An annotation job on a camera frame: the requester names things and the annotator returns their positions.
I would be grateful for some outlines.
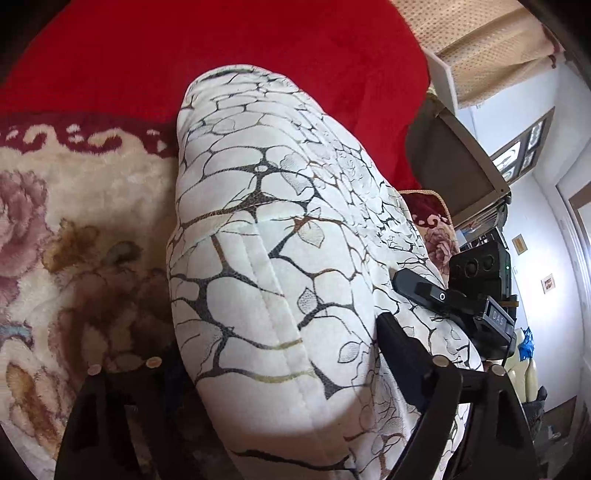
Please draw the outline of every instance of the red blanket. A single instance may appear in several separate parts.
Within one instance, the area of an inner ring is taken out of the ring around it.
[[[404,138],[427,65],[387,0],[73,0],[10,74],[0,113],[173,121],[188,84],[231,63],[290,77],[362,141],[396,188],[418,188]]]

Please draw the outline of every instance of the picture frame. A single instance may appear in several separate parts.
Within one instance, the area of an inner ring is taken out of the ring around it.
[[[556,282],[554,281],[554,275],[550,274],[547,277],[542,279],[542,288],[544,289],[544,294],[548,293],[550,290],[556,288]]]
[[[513,242],[513,246],[517,251],[517,255],[521,255],[522,253],[527,251],[527,245],[525,244],[525,241],[523,240],[523,236],[521,234],[517,235],[511,241]]]

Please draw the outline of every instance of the pillow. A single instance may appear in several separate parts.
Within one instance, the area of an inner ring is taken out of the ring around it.
[[[443,285],[401,195],[318,103],[259,67],[197,78],[177,129],[173,320],[230,457],[247,480],[386,477],[419,414],[379,354],[376,316],[482,367],[459,327],[391,287],[400,268]]]

